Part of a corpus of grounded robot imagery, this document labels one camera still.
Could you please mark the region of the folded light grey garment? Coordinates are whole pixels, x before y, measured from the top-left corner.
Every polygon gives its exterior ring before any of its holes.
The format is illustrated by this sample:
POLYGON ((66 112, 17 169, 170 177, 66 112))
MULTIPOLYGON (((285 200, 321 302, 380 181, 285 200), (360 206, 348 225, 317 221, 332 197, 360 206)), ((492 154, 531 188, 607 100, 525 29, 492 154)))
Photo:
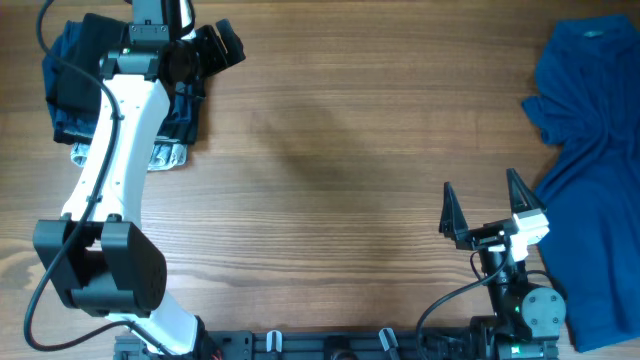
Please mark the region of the folded light grey garment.
MULTIPOLYGON (((70 159, 78 167, 83 168, 90 153, 90 144, 75 143, 71 146, 70 159)), ((154 144, 148 148, 136 147, 127 159, 122 158, 117 163, 123 166, 131 161, 138 162, 145 155, 148 172, 168 171, 186 164, 188 146, 185 144, 168 143, 154 144)))

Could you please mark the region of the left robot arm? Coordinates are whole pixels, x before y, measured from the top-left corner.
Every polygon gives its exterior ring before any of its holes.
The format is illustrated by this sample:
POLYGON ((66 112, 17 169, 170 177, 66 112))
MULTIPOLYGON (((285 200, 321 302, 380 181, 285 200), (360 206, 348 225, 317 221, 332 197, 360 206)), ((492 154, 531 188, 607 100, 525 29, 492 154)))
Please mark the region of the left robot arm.
POLYGON ((141 202, 176 89, 242 62, 243 44, 228 20, 198 26, 188 1, 136 1, 132 10, 89 75, 101 102, 81 176, 60 217, 33 234, 41 284, 66 307, 127 327, 154 357, 218 359, 203 321, 166 289, 166 261, 141 230, 141 202))

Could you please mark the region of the grey rail clip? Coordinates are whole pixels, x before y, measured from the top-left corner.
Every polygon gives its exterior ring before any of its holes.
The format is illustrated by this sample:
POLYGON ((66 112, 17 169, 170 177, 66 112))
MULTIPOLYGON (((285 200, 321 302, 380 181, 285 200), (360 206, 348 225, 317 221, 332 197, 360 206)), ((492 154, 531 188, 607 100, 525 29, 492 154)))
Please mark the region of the grey rail clip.
POLYGON ((389 360, 400 360, 398 341, 392 328, 382 328, 378 333, 382 348, 389 360))
POLYGON ((267 353, 281 353, 283 350, 283 335, 279 330, 271 330, 265 340, 267 353))

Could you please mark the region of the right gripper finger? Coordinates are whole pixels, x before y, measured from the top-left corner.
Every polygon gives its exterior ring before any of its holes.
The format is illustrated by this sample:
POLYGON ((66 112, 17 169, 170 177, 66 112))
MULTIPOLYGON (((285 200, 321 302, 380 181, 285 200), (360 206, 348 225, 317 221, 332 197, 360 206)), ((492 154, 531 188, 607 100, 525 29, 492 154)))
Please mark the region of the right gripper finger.
POLYGON ((506 170, 507 185, 509 190, 509 202, 512 213, 521 213, 530 210, 546 211, 544 203, 524 183, 514 168, 506 170))
POLYGON ((445 182, 439 232, 447 238, 464 238, 468 231, 469 228, 455 191, 450 182, 445 182))

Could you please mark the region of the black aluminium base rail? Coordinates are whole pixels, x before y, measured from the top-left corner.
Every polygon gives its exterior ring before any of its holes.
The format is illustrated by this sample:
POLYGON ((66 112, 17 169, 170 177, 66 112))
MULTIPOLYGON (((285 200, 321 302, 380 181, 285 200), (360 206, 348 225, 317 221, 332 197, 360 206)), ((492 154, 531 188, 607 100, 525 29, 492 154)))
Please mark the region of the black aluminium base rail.
MULTIPOLYGON (((376 332, 282 333, 281 353, 267 353, 267 333, 215 331, 209 336, 219 351, 214 359, 388 359, 376 332)), ((400 359, 419 357, 415 334, 395 332, 400 359)), ((496 338, 491 345, 471 334, 467 328, 437 328, 427 333, 426 356, 429 359, 552 359, 559 358, 553 341, 522 342, 496 338)))

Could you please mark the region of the right grey rail clip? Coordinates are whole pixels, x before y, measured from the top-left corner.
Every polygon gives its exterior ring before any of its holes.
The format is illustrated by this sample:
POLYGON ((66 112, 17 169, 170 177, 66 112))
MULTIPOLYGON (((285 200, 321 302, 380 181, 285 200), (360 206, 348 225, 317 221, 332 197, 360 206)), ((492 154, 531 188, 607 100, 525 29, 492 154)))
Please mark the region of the right grey rail clip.
POLYGON ((382 328, 378 333, 382 348, 389 360, 400 360, 398 341, 392 328, 382 328))

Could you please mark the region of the left grey rail clip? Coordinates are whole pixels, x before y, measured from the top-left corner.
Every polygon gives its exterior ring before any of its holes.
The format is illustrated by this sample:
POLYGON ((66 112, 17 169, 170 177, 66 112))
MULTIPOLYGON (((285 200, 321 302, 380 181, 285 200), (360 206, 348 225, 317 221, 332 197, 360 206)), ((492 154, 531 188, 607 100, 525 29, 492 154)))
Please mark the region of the left grey rail clip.
POLYGON ((271 330, 265 340, 267 353, 281 353, 283 350, 283 335, 279 330, 271 330))

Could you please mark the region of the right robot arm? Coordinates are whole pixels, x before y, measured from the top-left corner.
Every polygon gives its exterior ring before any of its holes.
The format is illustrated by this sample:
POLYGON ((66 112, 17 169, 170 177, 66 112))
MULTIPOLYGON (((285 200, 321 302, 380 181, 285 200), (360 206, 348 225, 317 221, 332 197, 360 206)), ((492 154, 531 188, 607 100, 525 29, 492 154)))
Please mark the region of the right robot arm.
POLYGON ((471 229, 452 185, 443 188, 439 232, 478 256, 472 271, 487 289, 491 315, 464 328, 433 329, 425 349, 438 359, 556 359, 566 317, 566 291, 542 270, 528 270, 528 248, 549 232, 546 206, 518 173, 506 171, 511 215, 471 229))

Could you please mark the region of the blue polo shirt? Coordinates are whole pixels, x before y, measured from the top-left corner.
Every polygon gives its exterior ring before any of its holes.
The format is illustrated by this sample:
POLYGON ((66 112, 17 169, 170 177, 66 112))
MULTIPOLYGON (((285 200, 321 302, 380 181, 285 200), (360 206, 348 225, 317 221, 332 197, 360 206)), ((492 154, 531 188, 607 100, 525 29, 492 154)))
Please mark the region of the blue polo shirt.
POLYGON ((639 335, 639 31, 625 15, 556 24, 523 101, 561 149, 536 187, 550 232, 539 244, 568 292, 574 348, 639 335))

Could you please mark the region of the folded dark blue garment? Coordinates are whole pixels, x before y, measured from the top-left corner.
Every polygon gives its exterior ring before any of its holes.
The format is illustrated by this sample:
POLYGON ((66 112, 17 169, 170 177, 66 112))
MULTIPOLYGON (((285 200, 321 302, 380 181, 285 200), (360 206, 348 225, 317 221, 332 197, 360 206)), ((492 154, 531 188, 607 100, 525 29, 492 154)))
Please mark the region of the folded dark blue garment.
MULTIPOLYGON (((89 144, 96 129, 102 92, 95 83, 56 59, 83 69, 94 78, 99 60, 126 36, 127 24, 96 14, 69 21, 42 61, 46 102, 58 143, 89 144)), ((193 144, 197 139, 200 106, 206 97, 202 82, 180 85, 171 112, 156 136, 158 144, 193 144)))

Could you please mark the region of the black polo shirt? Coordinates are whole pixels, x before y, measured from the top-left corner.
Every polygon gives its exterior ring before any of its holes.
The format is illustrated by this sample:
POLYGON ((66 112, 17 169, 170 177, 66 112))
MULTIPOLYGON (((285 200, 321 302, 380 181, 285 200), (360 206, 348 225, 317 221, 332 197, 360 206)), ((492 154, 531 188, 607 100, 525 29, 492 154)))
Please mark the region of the black polo shirt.
MULTIPOLYGON (((87 13, 81 22, 66 22, 51 52, 97 79, 101 57, 121 42, 126 28, 125 22, 87 13)), ((97 120, 101 103, 98 85, 50 55, 43 59, 42 70, 51 111, 62 111, 86 121, 97 120)))

